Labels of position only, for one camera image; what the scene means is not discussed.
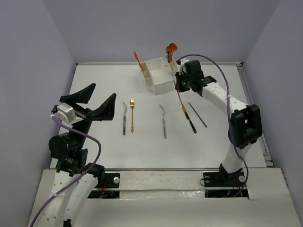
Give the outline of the orange chopstick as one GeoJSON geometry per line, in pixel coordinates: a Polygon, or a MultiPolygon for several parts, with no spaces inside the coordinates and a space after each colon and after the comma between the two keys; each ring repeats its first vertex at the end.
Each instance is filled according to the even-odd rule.
{"type": "Polygon", "coordinates": [[[173,81],[173,82],[174,82],[175,90],[176,90],[176,92],[177,92],[177,95],[178,95],[178,98],[179,98],[179,101],[180,101],[180,104],[181,104],[182,110],[183,110],[183,112],[185,113],[185,112],[186,112],[186,109],[185,109],[185,107],[184,107],[184,105],[183,105],[183,103],[182,103],[182,100],[181,100],[180,94],[179,94],[179,92],[178,92],[178,91],[177,91],[177,89],[176,89],[176,82],[175,82],[175,81],[173,81]]]}

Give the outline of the orange plastic spoon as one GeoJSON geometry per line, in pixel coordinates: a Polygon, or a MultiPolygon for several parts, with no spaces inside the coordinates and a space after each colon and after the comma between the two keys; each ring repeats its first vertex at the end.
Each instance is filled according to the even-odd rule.
{"type": "Polygon", "coordinates": [[[172,57],[173,57],[173,53],[175,51],[177,51],[178,47],[177,47],[176,44],[170,44],[170,46],[171,46],[171,54],[172,54],[172,57]]]}

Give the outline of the gold knife green handle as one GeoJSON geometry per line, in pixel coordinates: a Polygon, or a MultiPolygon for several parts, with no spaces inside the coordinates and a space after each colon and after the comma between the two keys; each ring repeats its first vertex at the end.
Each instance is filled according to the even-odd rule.
{"type": "Polygon", "coordinates": [[[187,110],[186,110],[185,106],[183,104],[181,106],[182,106],[182,110],[183,110],[183,112],[185,114],[186,119],[189,121],[189,123],[191,125],[191,128],[192,128],[193,132],[197,133],[196,128],[194,127],[194,125],[193,125],[193,123],[192,123],[192,121],[191,121],[191,119],[190,119],[190,117],[189,117],[189,115],[187,113],[187,110]]]}

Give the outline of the iridescent metal spoon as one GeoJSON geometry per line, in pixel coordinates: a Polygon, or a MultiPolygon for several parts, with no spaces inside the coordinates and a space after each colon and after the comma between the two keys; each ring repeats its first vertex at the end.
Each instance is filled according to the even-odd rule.
{"type": "Polygon", "coordinates": [[[166,47],[167,60],[170,61],[171,46],[166,47]]]}

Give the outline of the dark blue chopstick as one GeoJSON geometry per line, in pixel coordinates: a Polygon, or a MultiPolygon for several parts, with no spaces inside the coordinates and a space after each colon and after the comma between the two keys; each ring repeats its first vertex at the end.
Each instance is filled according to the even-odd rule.
{"type": "Polygon", "coordinates": [[[190,107],[192,108],[192,110],[195,112],[195,114],[197,115],[197,117],[199,118],[199,120],[202,122],[202,124],[207,128],[208,126],[206,125],[206,123],[204,122],[204,120],[202,119],[202,117],[199,115],[199,113],[192,106],[192,104],[190,102],[188,102],[188,104],[190,105],[190,107]]]}

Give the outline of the orange plastic knife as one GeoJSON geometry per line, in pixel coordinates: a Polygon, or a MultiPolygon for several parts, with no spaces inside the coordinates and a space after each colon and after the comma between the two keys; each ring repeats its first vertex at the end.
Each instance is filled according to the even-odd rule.
{"type": "Polygon", "coordinates": [[[139,67],[140,67],[141,71],[143,72],[143,71],[144,71],[144,67],[143,67],[143,65],[141,64],[141,62],[140,62],[140,60],[139,60],[139,57],[138,57],[136,51],[134,51],[134,56],[135,56],[135,59],[137,60],[137,62],[138,62],[138,64],[139,64],[139,67]]]}

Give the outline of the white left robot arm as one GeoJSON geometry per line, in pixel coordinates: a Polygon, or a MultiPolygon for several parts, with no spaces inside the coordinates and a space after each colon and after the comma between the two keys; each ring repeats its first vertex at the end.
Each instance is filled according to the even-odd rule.
{"type": "Polygon", "coordinates": [[[57,161],[54,180],[48,200],[30,223],[32,227],[74,226],[91,191],[106,184],[105,168],[97,164],[101,143],[88,132],[94,121],[113,120],[116,94],[95,110],[82,107],[95,87],[92,83],[74,94],[61,96],[60,105],[51,110],[51,119],[67,132],[49,140],[50,156],[57,161]]]}

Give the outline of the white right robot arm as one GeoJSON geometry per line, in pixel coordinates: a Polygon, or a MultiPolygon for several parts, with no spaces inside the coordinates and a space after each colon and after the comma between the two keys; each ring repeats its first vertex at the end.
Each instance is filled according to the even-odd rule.
{"type": "Polygon", "coordinates": [[[192,90],[228,117],[231,145],[220,164],[218,180],[222,185],[230,185],[240,174],[246,154],[263,134],[260,109],[257,105],[241,102],[231,96],[228,88],[223,89],[216,79],[205,76],[198,60],[177,61],[177,65],[180,69],[175,74],[176,90],[192,90]]]}

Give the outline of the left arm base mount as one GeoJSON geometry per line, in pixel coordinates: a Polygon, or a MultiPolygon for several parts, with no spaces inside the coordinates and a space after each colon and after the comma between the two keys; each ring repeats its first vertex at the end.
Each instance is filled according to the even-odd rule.
{"type": "Polygon", "coordinates": [[[119,199],[120,173],[106,172],[103,183],[98,183],[91,191],[89,199],[119,199]]]}

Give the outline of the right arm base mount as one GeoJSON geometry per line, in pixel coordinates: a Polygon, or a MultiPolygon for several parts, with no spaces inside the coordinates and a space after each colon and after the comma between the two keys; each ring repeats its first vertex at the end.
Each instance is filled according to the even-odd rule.
{"type": "Polygon", "coordinates": [[[199,183],[205,189],[206,198],[249,198],[246,186],[239,192],[244,181],[244,172],[240,170],[240,172],[234,173],[228,180],[220,179],[219,172],[204,172],[199,183]]]}

